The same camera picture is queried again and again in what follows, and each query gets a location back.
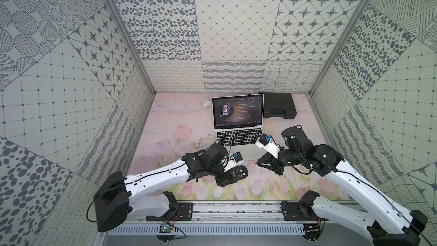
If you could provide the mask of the black wireless mouse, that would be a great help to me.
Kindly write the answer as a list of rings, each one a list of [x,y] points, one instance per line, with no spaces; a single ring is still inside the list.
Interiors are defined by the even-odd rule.
[[[230,173],[232,180],[235,182],[246,179],[249,174],[246,166],[244,165],[235,166],[231,168],[228,172]]]

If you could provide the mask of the silver laptop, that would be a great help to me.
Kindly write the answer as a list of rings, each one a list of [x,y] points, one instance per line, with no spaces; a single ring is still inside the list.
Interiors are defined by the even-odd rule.
[[[264,95],[214,97],[212,99],[215,140],[243,160],[261,158],[265,151],[256,146],[264,130]]]

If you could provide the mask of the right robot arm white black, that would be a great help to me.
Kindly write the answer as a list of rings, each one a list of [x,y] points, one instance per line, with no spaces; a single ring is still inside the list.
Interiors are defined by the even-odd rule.
[[[304,219],[315,216],[319,221],[329,220],[368,239],[375,246],[417,246],[426,237],[423,234],[428,217],[419,210],[409,210],[389,198],[367,181],[334,148],[326,144],[313,145],[301,126],[292,126],[281,133],[285,147],[272,136],[261,135],[256,141],[266,153],[256,162],[278,175],[284,168],[299,165],[308,174],[317,173],[336,184],[352,197],[364,212],[340,205],[308,190],[298,202],[295,213]]]

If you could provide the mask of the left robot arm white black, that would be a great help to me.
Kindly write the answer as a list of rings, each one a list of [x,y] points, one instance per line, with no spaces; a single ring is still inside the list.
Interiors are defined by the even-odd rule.
[[[108,176],[93,196],[98,232],[110,231],[128,219],[173,220],[180,214],[179,204],[168,187],[211,176],[219,187],[248,177],[240,153],[230,154],[222,144],[185,154],[181,159],[150,172]]]

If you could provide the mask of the black plastic tool case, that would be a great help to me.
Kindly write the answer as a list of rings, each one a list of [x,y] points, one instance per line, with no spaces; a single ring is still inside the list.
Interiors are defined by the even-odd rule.
[[[297,110],[291,93],[261,92],[264,96],[264,118],[284,118],[292,120]]]

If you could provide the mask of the small white clip object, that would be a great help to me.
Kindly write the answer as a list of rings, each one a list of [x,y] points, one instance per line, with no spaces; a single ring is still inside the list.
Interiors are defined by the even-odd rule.
[[[208,99],[208,98],[205,98],[203,100],[203,107],[207,108],[207,107],[211,107],[211,106],[212,106],[212,101],[210,101],[210,99]]]

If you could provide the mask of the aluminium mounting rail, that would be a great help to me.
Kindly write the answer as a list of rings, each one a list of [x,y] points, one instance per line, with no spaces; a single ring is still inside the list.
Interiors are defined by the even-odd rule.
[[[194,201],[179,202],[181,213],[176,224],[239,225],[316,223],[316,219],[303,219],[294,212],[292,220],[284,220],[279,200],[266,201]]]

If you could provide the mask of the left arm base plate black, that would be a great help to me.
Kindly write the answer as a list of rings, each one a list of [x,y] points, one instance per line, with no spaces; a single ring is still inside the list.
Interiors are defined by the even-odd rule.
[[[148,222],[189,222],[192,221],[193,203],[178,203],[178,208],[171,207],[163,216],[147,216]]]

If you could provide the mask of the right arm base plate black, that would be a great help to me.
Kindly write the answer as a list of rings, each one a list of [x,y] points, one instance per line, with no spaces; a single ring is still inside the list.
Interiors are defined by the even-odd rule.
[[[318,221],[324,218],[318,217],[311,208],[298,202],[283,201],[279,204],[285,221]]]

